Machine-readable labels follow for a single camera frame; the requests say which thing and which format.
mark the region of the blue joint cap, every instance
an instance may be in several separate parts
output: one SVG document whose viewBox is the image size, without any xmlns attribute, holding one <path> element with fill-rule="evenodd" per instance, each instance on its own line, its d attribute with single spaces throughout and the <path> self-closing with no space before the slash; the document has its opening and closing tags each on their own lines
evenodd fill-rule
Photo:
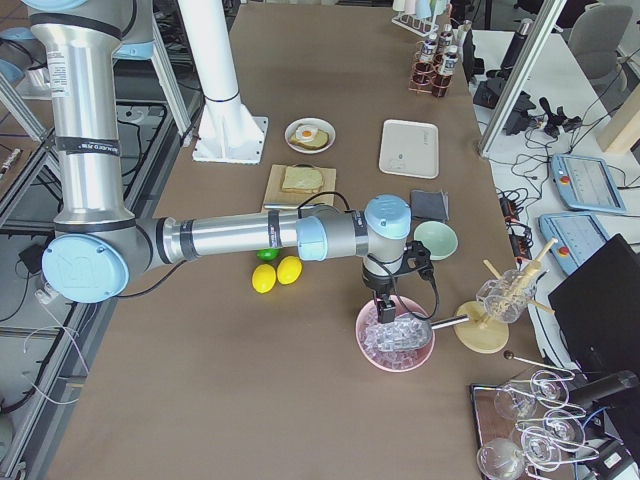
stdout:
<svg viewBox="0 0 640 480">
<path fill-rule="evenodd" d="M 300 260 L 324 260 L 329 246 L 324 225 L 316 217 L 306 217 L 296 223 L 298 236 L 298 256 Z"/>
<path fill-rule="evenodd" d="M 7 28 L 0 32 L 0 38 L 4 40 L 35 40 L 36 36 L 31 33 L 27 27 L 13 27 Z"/>
<path fill-rule="evenodd" d="M 88 0 L 22 0 L 22 3 L 36 10 L 42 10 L 43 12 L 64 12 L 65 10 L 71 10 L 72 8 L 84 5 L 87 1 Z"/>
<path fill-rule="evenodd" d="M 7 62 L 0 58 L 0 75 L 3 75 L 9 83 L 15 83 L 18 80 L 22 80 L 24 73 L 13 63 Z"/>
<path fill-rule="evenodd" d="M 98 237 L 84 234 L 53 240 L 42 255 L 42 271 L 61 295 L 80 303 L 102 302 L 129 283 L 122 255 Z"/>
<path fill-rule="evenodd" d="M 367 225 L 390 240 L 407 238 L 411 231 L 411 208 L 395 195 L 378 195 L 364 210 Z"/>
<path fill-rule="evenodd" d="M 124 44 L 113 56 L 120 60 L 149 60 L 153 57 L 153 42 Z"/>
</svg>

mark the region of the wooden cutting board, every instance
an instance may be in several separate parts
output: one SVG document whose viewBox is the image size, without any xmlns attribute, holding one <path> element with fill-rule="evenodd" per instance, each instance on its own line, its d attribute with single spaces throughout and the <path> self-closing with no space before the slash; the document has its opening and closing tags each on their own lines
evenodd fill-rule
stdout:
<svg viewBox="0 0 640 480">
<path fill-rule="evenodd" d="M 264 200 L 262 201 L 262 211 L 264 212 L 264 205 L 269 203 L 278 203 L 284 205 L 291 205 L 296 207 L 304 202 L 307 198 L 313 194 L 309 193 L 289 193 L 283 192 L 282 179 L 284 178 L 284 172 L 287 165 L 272 165 L 271 173 L 269 173 L 269 180 L 267 182 L 267 189 L 264 194 Z M 336 169 L 335 168 L 320 168 L 316 167 L 322 173 L 323 185 L 320 189 L 321 192 L 334 191 L 336 188 Z M 326 203 L 327 205 L 333 205 L 335 195 L 322 195 L 313 200 L 312 203 Z"/>
</svg>

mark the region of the toast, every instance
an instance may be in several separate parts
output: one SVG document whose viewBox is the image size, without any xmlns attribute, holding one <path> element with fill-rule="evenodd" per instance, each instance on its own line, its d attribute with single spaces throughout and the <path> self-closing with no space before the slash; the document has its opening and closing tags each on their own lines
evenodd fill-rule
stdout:
<svg viewBox="0 0 640 480">
<path fill-rule="evenodd" d="M 287 167 L 281 190 L 286 193 L 318 193 L 324 185 L 322 172 L 315 167 Z"/>
<path fill-rule="evenodd" d="M 329 143 L 329 134 L 324 130 L 318 130 L 313 140 L 302 142 L 298 140 L 296 134 L 294 133 L 289 138 L 289 143 L 291 145 L 295 145 L 296 147 L 304 148 L 305 150 L 320 150 Z"/>
</svg>

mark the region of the white table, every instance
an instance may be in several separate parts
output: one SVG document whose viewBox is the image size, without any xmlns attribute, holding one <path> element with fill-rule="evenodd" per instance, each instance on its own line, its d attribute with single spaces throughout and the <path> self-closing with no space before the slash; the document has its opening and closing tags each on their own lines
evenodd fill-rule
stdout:
<svg viewBox="0 0 640 480">
<path fill-rule="evenodd" d="M 476 45 L 475 56 L 484 59 L 487 70 L 499 68 L 500 62 L 511 41 L 512 33 L 474 31 L 473 35 Z M 483 79 L 483 77 L 479 77 L 477 80 L 480 81 Z M 475 88 L 474 85 L 471 85 L 472 91 L 474 91 Z M 561 36 L 557 34 L 552 34 L 547 40 L 544 51 L 533 67 L 530 77 L 525 84 L 524 91 L 531 95 L 531 101 L 538 106 L 537 109 L 529 111 L 531 115 L 542 115 L 544 113 L 542 108 L 539 107 L 541 97 L 546 97 L 549 100 L 553 112 L 555 112 L 559 106 L 563 106 L 564 112 L 568 117 L 580 116 L 584 124 L 590 124 L 607 113 L 602 103 L 597 100 L 598 95 L 593 91 L 588 80 L 583 75 L 566 43 Z M 585 111 L 594 102 L 595 104 L 589 109 L 585 118 Z M 493 111 L 479 106 L 474 106 L 474 108 L 476 118 L 480 123 L 480 128 L 483 130 L 486 128 L 486 124 L 489 122 Z M 596 142 L 597 135 L 603 130 L 609 120 L 609 117 L 607 117 L 595 126 L 580 143 L 577 144 L 572 153 L 603 158 L 609 166 L 624 170 L 626 172 L 626 181 L 630 182 L 640 175 L 640 166 L 631 152 L 622 155 L 605 154 Z M 587 130 L 587 128 L 582 128 L 580 136 Z M 553 138 L 543 133 L 542 130 L 537 130 L 529 135 L 532 140 L 543 144 L 553 140 Z M 570 140 L 570 134 L 561 134 L 557 142 L 549 145 L 549 153 L 567 152 L 569 150 Z M 511 171 L 512 165 L 516 162 L 516 157 L 519 154 L 546 155 L 544 149 L 528 148 L 526 143 L 524 132 L 518 135 L 507 136 L 503 131 L 497 137 L 489 153 L 493 179 L 496 188 L 501 190 L 514 190 L 522 187 L 527 189 L 530 196 L 537 197 L 537 192 L 532 185 L 525 178 L 518 177 Z M 540 188 L 542 184 L 542 197 L 527 208 L 526 214 L 524 214 L 524 212 L 521 214 L 521 221 L 532 227 L 534 246 L 531 253 L 534 256 L 545 243 L 537 227 L 537 218 L 544 213 L 556 213 L 567 210 L 551 178 L 543 183 L 543 179 L 547 175 L 546 165 L 530 160 L 517 167 L 516 171 L 524 173 L 536 165 L 538 165 L 538 167 L 530 172 L 529 175 L 537 177 L 536 179 L 531 178 L 530 180 L 538 186 L 538 188 Z M 616 183 L 622 185 L 622 174 L 617 170 L 612 170 L 612 174 Z M 640 215 L 640 189 L 622 190 L 621 195 L 627 207 L 628 214 Z M 605 214 L 598 214 L 597 216 L 610 235 L 621 233 L 629 243 L 640 242 L 640 219 Z M 566 278 L 566 275 L 552 255 L 547 255 L 543 264 L 545 269 L 548 270 L 548 273 L 538 283 L 536 299 L 541 303 L 549 304 L 549 293 Z M 530 307 L 529 313 L 536 331 L 536 338 L 541 353 L 548 356 L 558 365 L 575 368 L 576 365 L 571 362 L 563 346 L 563 342 L 560 339 L 560 328 L 555 317 L 540 310 L 536 311 L 534 307 Z M 632 479 L 638 477 L 635 475 L 633 468 L 630 467 L 618 478 Z"/>
</svg>

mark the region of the green bowl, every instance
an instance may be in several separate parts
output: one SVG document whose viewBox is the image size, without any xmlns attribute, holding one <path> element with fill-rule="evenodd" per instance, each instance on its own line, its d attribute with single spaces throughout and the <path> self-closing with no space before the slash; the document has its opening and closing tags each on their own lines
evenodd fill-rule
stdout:
<svg viewBox="0 0 640 480">
<path fill-rule="evenodd" d="M 413 239 L 429 249 L 431 260 L 444 260 L 458 248 L 456 232 L 441 222 L 421 223 L 413 232 Z"/>
</svg>

